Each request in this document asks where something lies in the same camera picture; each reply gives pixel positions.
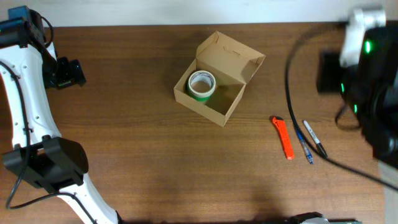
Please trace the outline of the orange utility knife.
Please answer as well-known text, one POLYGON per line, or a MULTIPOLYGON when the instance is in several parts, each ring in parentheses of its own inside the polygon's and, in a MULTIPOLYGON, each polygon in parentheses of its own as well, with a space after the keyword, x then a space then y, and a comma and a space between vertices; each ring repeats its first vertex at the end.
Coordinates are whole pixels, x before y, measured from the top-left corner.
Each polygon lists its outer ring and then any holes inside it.
POLYGON ((290 142, 289 133, 285 121, 281 117, 272 116, 271 122, 279 134, 282 143, 282 149, 286 159, 293 160, 295 158, 295 154, 292 144, 290 142))

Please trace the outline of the blue ballpoint pen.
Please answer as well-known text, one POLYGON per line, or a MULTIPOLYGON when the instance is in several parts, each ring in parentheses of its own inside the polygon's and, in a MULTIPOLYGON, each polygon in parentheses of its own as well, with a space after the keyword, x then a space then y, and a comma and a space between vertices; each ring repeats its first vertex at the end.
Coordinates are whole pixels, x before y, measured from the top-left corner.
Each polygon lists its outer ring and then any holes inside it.
POLYGON ((300 144, 301 144, 301 146, 302 146, 302 148, 303 148, 303 151, 304 151, 304 153, 305 153, 305 156, 306 156, 306 158, 307 158, 307 161, 308 161, 311 165, 313 165, 313 157, 312 157, 312 154, 311 154, 311 152, 310 152, 310 150, 309 150, 309 148, 308 148, 308 146, 307 146, 307 144, 306 144, 306 142, 305 142, 303 136, 300 134, 300 132, 299 132, 297 129, 295 129, 295 132, 296 132, 296 135, 297 135, 297 137, 298 137, 298 140, 299 140, 299 142, 300 142, 300 144))

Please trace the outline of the white masking tape roll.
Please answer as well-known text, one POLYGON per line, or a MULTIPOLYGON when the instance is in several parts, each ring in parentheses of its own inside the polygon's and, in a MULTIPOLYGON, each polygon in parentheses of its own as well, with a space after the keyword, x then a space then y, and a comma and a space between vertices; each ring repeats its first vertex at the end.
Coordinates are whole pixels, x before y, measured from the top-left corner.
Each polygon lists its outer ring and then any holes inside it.
POLYGON ((212 73, 206 70, 198 70, 193 72, 187 82, 188 90, 192 89, 197 92, 212 91, 216 88, 216 79, 212 73))

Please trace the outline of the green tape roll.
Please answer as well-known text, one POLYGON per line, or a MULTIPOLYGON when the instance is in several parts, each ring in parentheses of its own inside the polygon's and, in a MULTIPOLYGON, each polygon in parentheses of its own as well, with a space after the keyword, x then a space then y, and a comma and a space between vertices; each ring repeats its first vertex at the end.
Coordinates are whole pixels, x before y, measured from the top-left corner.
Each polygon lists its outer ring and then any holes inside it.
POLYGON ((202 93, 202 92, 194 91, 192 89, 188 90, 188 95, 191 96, 194 100, 197 100, 200 102, 209 100, 210 96, 212 94, 213 94, 212 91, 206 91, 206 92, 202 93))

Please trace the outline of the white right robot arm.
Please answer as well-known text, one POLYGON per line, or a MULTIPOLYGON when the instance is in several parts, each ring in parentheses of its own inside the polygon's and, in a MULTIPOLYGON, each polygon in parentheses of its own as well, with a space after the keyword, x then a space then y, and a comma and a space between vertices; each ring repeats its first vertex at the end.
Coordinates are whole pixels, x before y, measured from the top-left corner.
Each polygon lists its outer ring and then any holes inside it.
POLYGON ((320 56, 319 93, 338 93, 378 161, 385 187, 385 222, 397 223, 397 26, 387 24, 382 6, 357 7, 345 25, 340 52, 320 56))

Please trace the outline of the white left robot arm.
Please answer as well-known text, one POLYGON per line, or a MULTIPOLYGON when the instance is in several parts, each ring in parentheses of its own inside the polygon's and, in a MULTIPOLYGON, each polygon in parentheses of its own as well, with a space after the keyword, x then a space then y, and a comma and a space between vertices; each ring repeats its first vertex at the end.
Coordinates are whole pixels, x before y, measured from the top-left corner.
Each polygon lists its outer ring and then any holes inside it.
POLYGON ((53 44, 2 41, 1 77, 13 125, 13 150, 2 161, 17 175, 10 196, 25 181, 64 200, 84 223, 122 223, 90 180, 81 144, 60 134, 45 92, 83 85, 80 63, 58 58, 53 44))

